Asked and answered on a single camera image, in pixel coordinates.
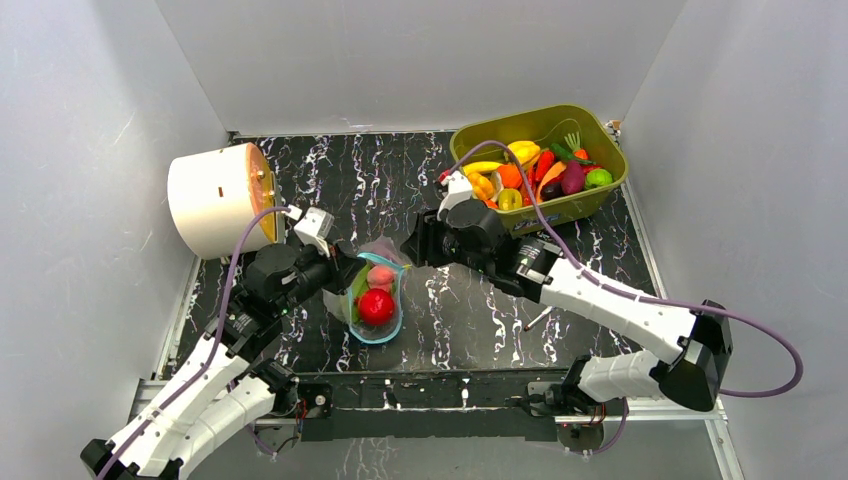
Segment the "green toy leaf vegetable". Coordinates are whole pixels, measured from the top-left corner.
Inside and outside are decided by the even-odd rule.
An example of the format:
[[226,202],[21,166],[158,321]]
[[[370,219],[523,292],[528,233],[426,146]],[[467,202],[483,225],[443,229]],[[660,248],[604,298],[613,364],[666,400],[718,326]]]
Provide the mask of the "green toy leaf vegetable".
[[358,299],[369,289],[367,275],[371,270],[371,265],[366,263],[365,266],[358,271],[351,285],[347,289],[347,310],[350,323],[359,323],[359,313],[357,302]]

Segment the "pink toy peach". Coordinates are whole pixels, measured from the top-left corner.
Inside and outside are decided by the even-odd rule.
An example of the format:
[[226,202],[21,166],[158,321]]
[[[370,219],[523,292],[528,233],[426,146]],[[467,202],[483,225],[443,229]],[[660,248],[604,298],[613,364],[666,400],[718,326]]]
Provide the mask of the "pink toy peach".
[[369,289],[379,289],[391,293],[396,280],[396,272],[387,265],[374,265],[366,274]]

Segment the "clear zip top bag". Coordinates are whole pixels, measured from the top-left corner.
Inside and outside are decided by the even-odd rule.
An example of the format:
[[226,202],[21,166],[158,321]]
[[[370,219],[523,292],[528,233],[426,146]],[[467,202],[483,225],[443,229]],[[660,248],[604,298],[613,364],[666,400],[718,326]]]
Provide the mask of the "clear zip top bag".
[[404,277],[411,263],[384,236],[362,245],[357,257],[365,264],[352,284],[342,294],[324,292],[323,304],[360,342],[383,344],[401,330]]

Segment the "red toy apple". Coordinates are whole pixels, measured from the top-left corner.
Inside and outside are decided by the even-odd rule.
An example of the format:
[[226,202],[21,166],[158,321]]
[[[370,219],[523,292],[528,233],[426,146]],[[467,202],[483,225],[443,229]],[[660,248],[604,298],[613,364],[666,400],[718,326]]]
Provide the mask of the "red toy apple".
[[388,324],[396,310],[396,302],[390,293],[379,289],[368,289],[357,302],[359,319],[367,326]]

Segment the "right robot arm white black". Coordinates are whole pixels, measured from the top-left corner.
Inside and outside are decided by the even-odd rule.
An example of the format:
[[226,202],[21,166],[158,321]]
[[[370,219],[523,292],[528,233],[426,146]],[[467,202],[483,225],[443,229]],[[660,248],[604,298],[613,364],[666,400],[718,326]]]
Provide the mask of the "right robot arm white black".
[[512,237],[477,200],[419,214],[401,250],[416,266],[466,266],[505,294],[575,313],[640,345],[631,354],[578,358],[558,394],[571,411],[587,414],[623,397],[666,398],[700,412],[715,407],[732,353],[722,307],[666,306],[576,267],[549,242]]

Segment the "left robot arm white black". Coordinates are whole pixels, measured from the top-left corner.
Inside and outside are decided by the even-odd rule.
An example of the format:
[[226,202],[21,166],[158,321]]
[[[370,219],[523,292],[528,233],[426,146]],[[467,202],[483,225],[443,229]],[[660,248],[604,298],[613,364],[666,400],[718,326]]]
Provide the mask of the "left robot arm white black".
[[341,244],[274,244],[246,262],[223,310],[179,370],[111,438],[80,454],[95,479],[185,479],[215,449],[259,417],[286,416],[299,400],[296,376],[260,354],[282,319],[315,294],[343,294],[365,267]]

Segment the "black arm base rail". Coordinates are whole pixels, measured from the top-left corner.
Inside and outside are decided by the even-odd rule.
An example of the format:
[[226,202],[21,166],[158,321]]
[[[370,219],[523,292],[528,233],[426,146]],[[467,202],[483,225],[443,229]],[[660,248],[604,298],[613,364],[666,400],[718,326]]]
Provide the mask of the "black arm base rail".
[[598,442],[621,401],[581,409],[559,390],[563,369],[311,372],[299,377],[304,438],[522,437]]

